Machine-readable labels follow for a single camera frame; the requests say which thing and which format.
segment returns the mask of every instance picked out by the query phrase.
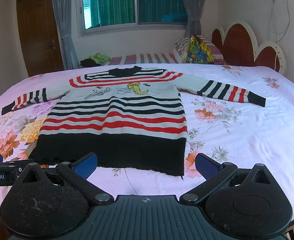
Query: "pink floral bedsheet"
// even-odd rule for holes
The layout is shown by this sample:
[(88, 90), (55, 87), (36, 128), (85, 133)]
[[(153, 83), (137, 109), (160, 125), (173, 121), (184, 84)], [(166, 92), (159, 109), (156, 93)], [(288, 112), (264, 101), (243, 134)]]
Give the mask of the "pink floral bedsheet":
[[(266, 107), (227, 102), (182, 92), (188, 123), (185, 175), (168, 176), (132, 168), (101, 168), (88, 180), (114, 197), (119, 194), (179, 197), (204, 182), (194, 160), (203, 152), (222, 163), (240, 168), (264, 163), (287, 195), (294, 218), (294, 84), (267, 67), (197, 64), (139, 64), (166, 68), (237, 85), (267, 98)], [(117, 66), (119, 68), (133, 65)], [(115, 66), (48, 73), (25, 79), (0, 96), (0, 154), (4, 161), (28, 158), (39, 129), (58, 100), (31, 105), (1, 116), (3, 106), (17, 96), (79, 74), (105, 71)], [(10, 187), (0, 187), (0, 204)]]

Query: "colorful bag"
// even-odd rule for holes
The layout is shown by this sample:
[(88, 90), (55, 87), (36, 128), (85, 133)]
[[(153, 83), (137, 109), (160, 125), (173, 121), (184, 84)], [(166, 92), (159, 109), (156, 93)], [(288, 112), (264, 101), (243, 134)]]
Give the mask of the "colorful bag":
[(181, 63), (214, 64), (214, 58), (206, 43), (192, 35), (182, 54)]

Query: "striped mattress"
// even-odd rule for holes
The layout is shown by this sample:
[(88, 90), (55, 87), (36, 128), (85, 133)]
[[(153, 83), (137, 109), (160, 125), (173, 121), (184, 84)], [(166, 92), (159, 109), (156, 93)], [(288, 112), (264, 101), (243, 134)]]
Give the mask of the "striped mattress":
[(139, 63), (170, 63), (177, 64), (173, 54), (154, 53), (154, 54), (136, 54), (122, 57), (113, 57), (110, 62), (105, 65), (127, 65)]

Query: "wooden door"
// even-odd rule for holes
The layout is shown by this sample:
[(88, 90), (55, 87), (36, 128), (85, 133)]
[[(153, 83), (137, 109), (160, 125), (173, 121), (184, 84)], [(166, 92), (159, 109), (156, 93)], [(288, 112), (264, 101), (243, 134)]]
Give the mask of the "wooden door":
[(17, 19), (28, 75), (63, 70), (51, 0), (17, 2)]

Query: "striped sweater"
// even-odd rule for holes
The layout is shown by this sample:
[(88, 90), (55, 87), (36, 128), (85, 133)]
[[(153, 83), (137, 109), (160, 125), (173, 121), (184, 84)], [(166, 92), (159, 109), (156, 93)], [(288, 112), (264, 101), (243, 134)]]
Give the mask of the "striped sweater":
[(135, 66), (77, 76), (23, 94), (2, 114), (62, 97), (44, 121), (29, 158), (53, 165), (95, 152), (102, 167), (183, 176), (187, 123), (179, 90), (265, 106), (265, 98), (243, 88)]

